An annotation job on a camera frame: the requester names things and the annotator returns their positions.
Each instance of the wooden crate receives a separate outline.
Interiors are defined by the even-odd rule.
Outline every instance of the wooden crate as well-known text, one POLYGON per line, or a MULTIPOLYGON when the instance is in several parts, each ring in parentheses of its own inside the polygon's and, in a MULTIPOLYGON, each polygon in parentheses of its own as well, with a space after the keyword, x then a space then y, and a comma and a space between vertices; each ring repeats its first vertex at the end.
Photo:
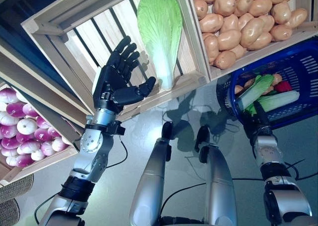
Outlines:
MULTIPOLYGON (((156 76, 153 64, 147 64, 145 60, 145 48, 137 28, 136 7, 139 1, 57 0, 22 23, 28 35, 91 113, 94 112, 91 88, 97 66, 102 67, 107 62, 111 50, 123 36, 130 35, 142 52, 141 65, 134 71, 131 83, 140 84, 146 78, 156 76)), ((160 91, 156 85, 142 102, 126 106, 119 120, 126 120, 318 33, 317 20, 306 22, 291 39, 249 52, 230 69, 220 70, 208 64, 193 0, 177 1, 183 16, 183 30, 174 72, 175 85, 169 91, 160 91)), ((294 4, 297 8, 312 10, 312 0, 294 0, 294 4)), ((316 16, 316 12, 317 4, 309 18, 316 16)))
MULTIPOLYGON (((0 84, 0 89, 12 87, 5 83, 0 84)), ((57 132, 65 137, 70 143, 78 139, 80 137, 80 133, 76 132, 76 130, 69 125, 67 121, 65 121, 59 114, 52 111, 48 107, 34 100, 32 97, 28 95, 24 95, 24 97, 28 100, 28 102, 33 106, 33 108, 37 111, 37 113, 42 116, 46 122, 48 122, 51 126, 53 126, 57 132)), ((0 187, 6 186, 14 181, 17 181, 29 174, 32 174, 38 170, 41 170, 49 165, 52 165, 56 162, 64 160, 72 155, 77 154, 78 151, 73 145, 70 145, 63 151, 57 152, 52 156, 47 156, 41 161, 36 161, 33 164, 20 168, 20 167, 12 167, 7 165, 5 162, 6 157, 0 154, 0 187)))

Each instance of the red pepper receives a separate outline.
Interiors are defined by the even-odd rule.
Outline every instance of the red pepper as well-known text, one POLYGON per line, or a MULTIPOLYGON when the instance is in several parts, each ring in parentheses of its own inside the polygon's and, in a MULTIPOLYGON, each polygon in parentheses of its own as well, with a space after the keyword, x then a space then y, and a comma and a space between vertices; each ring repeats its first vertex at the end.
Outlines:
POLYGON ((276 90, 277 92, 282 93, 282 92, 291 91, 292 87, 290 86, 288 81, 281 81, 277 85, 274 86, 274 90, 276 90))

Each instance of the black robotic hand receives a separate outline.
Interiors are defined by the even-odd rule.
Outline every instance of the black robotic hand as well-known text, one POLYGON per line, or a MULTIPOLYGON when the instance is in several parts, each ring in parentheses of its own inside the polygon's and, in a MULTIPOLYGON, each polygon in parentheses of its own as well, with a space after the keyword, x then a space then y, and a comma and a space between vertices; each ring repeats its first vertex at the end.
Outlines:
POLYGON ((138 87, 127 86, 131 72, 139 64, 139 52, 135 51, 137 46, 130 42, 129 36, 124 37, 102 68, 93 93, 95 109, 107 108, 119 113, 124 105, 137 103, 152 91, 155 77, 150 77, 138 87))

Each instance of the red onion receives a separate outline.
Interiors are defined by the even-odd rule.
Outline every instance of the red onion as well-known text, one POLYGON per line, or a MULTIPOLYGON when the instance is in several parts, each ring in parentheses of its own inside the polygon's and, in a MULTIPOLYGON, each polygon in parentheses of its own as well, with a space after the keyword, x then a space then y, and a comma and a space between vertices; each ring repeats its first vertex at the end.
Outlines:
POLYGON ((17 132, 17 134, 15 135, 15 138, 18 142, 20 143, 24 143, 26 142, 27 140, 31 140, 34 138, 34 133, 31 133, 29 135, 24 135, 20 132, 17 132))
POLYGON ((15 95, 21 102, 24 102, 24 103, 28 102, 28 100, 26 100, 26 98, 20 92, 15 93, 15 95))
POLYGON ((0 131, 5 138, 13 138, 18 132, 16 125, 13 125, 13 126, 2 125, 0 127, 0 131))
POLYGON ((7 112, 0 112, 0 123, 2 125, 11 126, 17 124, 18 118, 10 116, 7 112))
POLYGON ((31 154, 26 154, 26 155, 19 155, 16 158, 16 166, 18 167, 26 167, 30 164, 32 164, 34 160, 31 158, 31 154))
POLYGON ((19 146, 17 149, 16 149, 16 152, 19 154, 19 155, 24 155, 26 153, 24 153, 22 150, 21 150, 21 146, 19 146))
POLYGON ((12 117, 23 118, 25 116, 25 113, 22 110, 24 105, 25 103, 23 102, 10 103, 6 106, 5 110, 12 117))
POLYGON ((3 138, 1 145, 6 149, 15 149, 18 148, 21 143, 19 143, 16 138, 3 138))
POLYGON ((16 157, 15 156, 8 156, 5 159, 6 163, 10 166, 16 166, 16 157))
POLYGON ((61 136, 53 127, 49 127, 48 134, 51 135, 53 138, 58 138, 61 136))
POLYGON ((1 149, 1 154, 4 155, 4 156, 15 156, 15 155, 18 155, 18 152, 16 151, 16 149, 2 148, 1 149))
POLYGON ((47 141, 42 143, 41 145, 41 151, 43 152, 44 155, 53 155, 56 151, 54 151, 52 149, 52 142, 51 141, 47 141))
POLYGON ((34 132, 35 139, 45 142, 52 139, 52 136, 48 134, 48 131, 46 129, 38 128, 34 132))
POLYGON ((46 156, 43 154, 41 150, 37 150, 31 153, 32 160, 38 161, 44 159, 46 156))
POLYGON ((28 141, 22 143, 20 149, 23 153, 28 154, 28 153, 32 153, 32 152, 39 150, 40 147, 41 147, 41 144, 39 142, 37 142, 35 140, 28 140, 28 141))
POLYGON ((22 108, 23 112, 26 114, 26 115, 29 115, 31 117, 36 117, 36 116, 39 116, 39 114, 34 110, 34 108, 32 107, 31 104, 27 103, 23 106, 22 108))
POLYGON ((15 95, 15 91, 11 88, 4 88, 0 90, 0 102, 4 103, 16 103, 18 98, 15 95))
POLYGON ((25 118, 21 119, 16 125, 18 131, 24 135, 34 133, 36 130, 36 122, 33 119, 25 118))
POLYGON ((41 116, 38 116, 36 118, 36 124, 38 125, 39 128, 43 128, 43 129, 47 129, 51 126, 41 116))

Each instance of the white onion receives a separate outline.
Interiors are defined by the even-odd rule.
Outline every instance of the white onion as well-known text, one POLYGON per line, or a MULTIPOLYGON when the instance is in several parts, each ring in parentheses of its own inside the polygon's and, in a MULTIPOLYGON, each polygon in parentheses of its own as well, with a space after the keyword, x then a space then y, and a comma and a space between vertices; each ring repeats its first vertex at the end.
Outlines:
POLYGON ((50 134, 53 138, 61 137, 61 135, 53 127, 49 127, 48 134, 50 134))
POLYGON ((21 143, 19 143, 16 138, 3 138, 1 140, 1 145, 6 149, 15 149, 18 148, 21 143))
POLYGON ((23 112, 31 117, 39 116, 39 114, 34 110, 31 104, 27 103, 22 108, 23 112))
POLYGON ((10 166, 16 166, 16 157, 15 156, 8 156, 5 159, 6 163, 10 166))
POLYGON ((2 125, 0 127, 0 131, 2 136, 5 138, 13 138, 18 132, 16 125, 12 125, 12 126, 2 125))
POLYGON ((0 112, 0 123, 2 125, 11 126, 17 124, 19 118, 10 116, 7 112, 0 112))
POLYGON ((16 158, 16 166, 18 167, 26 167, 32 164, 34 160, 31 158, 31 154, 19 155, 16 158))
POLYGON ((39 128, 43 128, 43 129, 48 129, 51 126, 41 116, 37 116, 36 124, 38 125, 39 128))
POLYGON ((26 153, 24 153, 22 150, 21 150, 21 146, 19 146, 17 149, 16 149, 16 152, 19 154, 19 155, 24 155, 26 153))
POLYGON ((32 160, 38 161, 43 160, 46 156, 43 154, 41 150, 37 150, 31 153, 32 160))
POLYGON ((41 151, 43 152, 44 155, 47 155, 47 156, 50 156, 50 155, 53 155, 54 153, 56 153, 56 151, 54 151, 52 149, 52 142, 51 141, 47 141, 47 142, 42 143, 41 151))
POLYGON ((16 92, 15 95, 21 102, 28 103, 28 100, 26 100, 26 98, 20 92, 16 92))
POLYGON ((16 103, 18 98, 15 95, 15 91, 11 88, 4 88, 0 90, 0 102, 4 103, 16 103))
POLYGON ((68 147, 67 144, 65 144, 61 138, 55 138, 52 142, 52 149, 54 151, 63 151, 68 147))
POLYGON ((21 119, 16 125, 18 131, 24 135, 34 133, 37 129, 36 122, 33 119, 25 118, 21 119))
POLYGON ((28 140, 21 145, 21 151, 25 154, 35 152, 39 150, 41 144, 35 140, 28 140))
POLYGON ((67 145, 71 145, 71 143, 69 142, 69 140, 67 140, 65 137, 62 136, 62 141, 67 144, 67 145))
POLYGON ((18 152, 16 151, 16 149, 5 149, 2 148, 1 149, 1 154, 4 156, 15 156, 18 155, 18 152))
POLYGON ((5 111, 6 110, 6 103, 0 102, 0 111, 5 111))
POLYGON ((16 118, 23 118, 25 116, 25 113, 23 112, 23 106, 25 103, 23 102, 16 102, 16 103, 10 103, 6 106, 6 112, 16 118))

